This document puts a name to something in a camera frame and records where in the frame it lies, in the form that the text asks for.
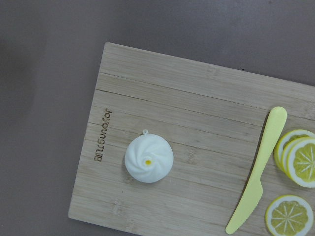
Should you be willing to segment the white steamed bun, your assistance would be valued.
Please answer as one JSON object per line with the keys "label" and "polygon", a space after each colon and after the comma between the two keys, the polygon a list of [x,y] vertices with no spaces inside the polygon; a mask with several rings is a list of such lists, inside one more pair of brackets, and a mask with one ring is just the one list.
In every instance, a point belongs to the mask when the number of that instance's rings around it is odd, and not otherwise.
{"label": "white steamed bun", "polygon": [[128,173],[134,179],[155,183],[171,171],[174,154],[166,139],[144,129],[142,135],[128,145],[124,161]]}

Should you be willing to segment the yellow plastic knife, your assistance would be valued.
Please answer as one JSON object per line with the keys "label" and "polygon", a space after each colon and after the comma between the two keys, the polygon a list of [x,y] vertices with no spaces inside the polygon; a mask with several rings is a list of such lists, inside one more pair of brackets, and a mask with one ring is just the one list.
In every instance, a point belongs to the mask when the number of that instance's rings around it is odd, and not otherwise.
{"label": "yellow plastic knife", "polygon": [[235,233],[258,205],[263,194],[261,176],[282,133],[286,120],[287,111],[285,108],[277,106],[270,110],[251,175],[240,201],[225,228],[227,234]]}

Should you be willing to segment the lemon slice stack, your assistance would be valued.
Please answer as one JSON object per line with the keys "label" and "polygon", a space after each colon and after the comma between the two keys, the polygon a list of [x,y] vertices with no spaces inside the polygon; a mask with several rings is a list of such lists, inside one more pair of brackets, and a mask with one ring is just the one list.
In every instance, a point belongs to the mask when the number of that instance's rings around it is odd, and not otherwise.
{"label": "lemon slice stack", "polygon": [[278,168],[296,184],[315,186],[315,134],[296,129],[284,134],[274,149],[274,160]]}

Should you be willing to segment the single lemon slice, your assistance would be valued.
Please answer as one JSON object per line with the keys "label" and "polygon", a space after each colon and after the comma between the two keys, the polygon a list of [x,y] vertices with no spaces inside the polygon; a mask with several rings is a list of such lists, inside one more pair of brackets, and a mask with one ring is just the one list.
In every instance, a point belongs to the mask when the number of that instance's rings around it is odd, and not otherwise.
{"label": "single lemon slice", "polygon": [[305,236],[313,226],[314,214],[303,198],[282,195],[267,207],[265,223],[273,236]]}

